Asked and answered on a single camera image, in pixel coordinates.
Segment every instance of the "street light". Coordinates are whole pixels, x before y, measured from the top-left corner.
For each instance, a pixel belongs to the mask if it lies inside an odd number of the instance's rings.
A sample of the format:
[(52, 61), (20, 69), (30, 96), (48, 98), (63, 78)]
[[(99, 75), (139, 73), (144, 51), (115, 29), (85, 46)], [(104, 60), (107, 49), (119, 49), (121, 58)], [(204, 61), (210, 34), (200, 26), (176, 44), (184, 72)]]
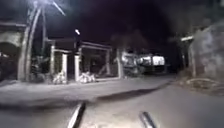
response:
[(63, 16), (66, 16), (65, 15), (65, 12), (58, 6), (58, 4), (54, 1), (52, 1), (52, 4), (58, 9), (58, 11), (63, 15)]
[(188, 41), (188, 40), (193, 40), (194, 39), (194, 36), (186, 36), (186, 37), (182, 37), (182, 38), (180, 38), (180, 40), (182, 41), (182, 42), (184, 42), (184, 41)]
[(80, 32), (78, 29), (75, 29), (76, 34), (80, 35)]

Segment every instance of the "sidewalk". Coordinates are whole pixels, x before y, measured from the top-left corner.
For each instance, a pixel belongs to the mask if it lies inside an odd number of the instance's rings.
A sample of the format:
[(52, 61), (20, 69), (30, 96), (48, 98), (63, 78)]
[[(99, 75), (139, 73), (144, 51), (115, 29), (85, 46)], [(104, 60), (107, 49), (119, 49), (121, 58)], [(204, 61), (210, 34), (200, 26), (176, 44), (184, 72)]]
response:
[(89, 84), (34, 85), (16, 83), (0, 88), (0, 106), (44, 106), (62, 102), (91, 101), (97, 97), (139, 89), (154, 89), (173, 76), (135, 78)]

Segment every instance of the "utility pole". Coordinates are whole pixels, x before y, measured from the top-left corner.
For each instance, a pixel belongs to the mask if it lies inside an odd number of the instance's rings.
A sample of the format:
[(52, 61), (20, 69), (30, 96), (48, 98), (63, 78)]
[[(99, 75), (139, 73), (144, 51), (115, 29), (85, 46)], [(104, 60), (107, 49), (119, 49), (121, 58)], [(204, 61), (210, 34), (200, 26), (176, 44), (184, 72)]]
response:
[(43, 32), (42, 32), (42, 56), (44, 58), (45, 55), (45, 47), (46, 47), (46, 40), (47, 40), (47, 30), (46, 30), (46, 16), (45, 16), (45, 5), (42, 5), (42, 27), (43, 27)]

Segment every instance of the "road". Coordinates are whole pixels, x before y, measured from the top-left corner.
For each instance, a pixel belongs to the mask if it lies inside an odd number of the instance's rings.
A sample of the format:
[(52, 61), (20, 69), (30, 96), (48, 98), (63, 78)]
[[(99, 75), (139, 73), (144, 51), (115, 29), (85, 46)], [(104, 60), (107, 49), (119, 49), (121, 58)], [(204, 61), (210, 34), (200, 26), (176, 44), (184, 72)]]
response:
[[(80, 128), (141, 128), (142, 111), (150, 113), (158, 128), (223, 128), (223, 97), (161, 86), (172, 79), (163, 76), (80, 86), (2, 87), (0, 103), (9, 104), (10, 109), (4, 109), (7, 105), (1, 108), (1, 127), (66, 127), (75, 108), (75, 104), (66, 103), (84, 100), (87, 107)], [(61, 102), (64, 104), (54, 109), (30, 109)]]

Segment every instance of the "column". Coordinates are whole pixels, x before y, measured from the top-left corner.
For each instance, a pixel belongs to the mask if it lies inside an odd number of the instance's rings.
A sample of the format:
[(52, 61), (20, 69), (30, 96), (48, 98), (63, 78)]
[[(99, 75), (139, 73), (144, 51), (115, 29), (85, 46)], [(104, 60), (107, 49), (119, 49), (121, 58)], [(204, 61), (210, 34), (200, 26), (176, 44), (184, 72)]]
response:
[(51, 61), (50, 61), (50, 74), (53, 76), (55, 73), (55, 45), (51, 46)]
[(79, 71), (79, 58), (80, 58), (79, 55), (75, 55), (75, 81), (76, 82), (78, 81), (79, 74), (80, 74), (80, 71)]
[(108, 50), (106, 53), (106, 74), (110, 75), (111, 71), (110, 71), (110, 51)]
[(65, 80), (63, 81), (63, 84), (67, 83), (67, 64), (68, 64), (68, 55), (63, 53), (62, 54), (62, 72), (64, 74)]
[(117, 49), (117, 66), (118, 66), (118, 78), (123, 79), (124, 78), (124, 67), (121, 61), (122, 57), (122, 49)]

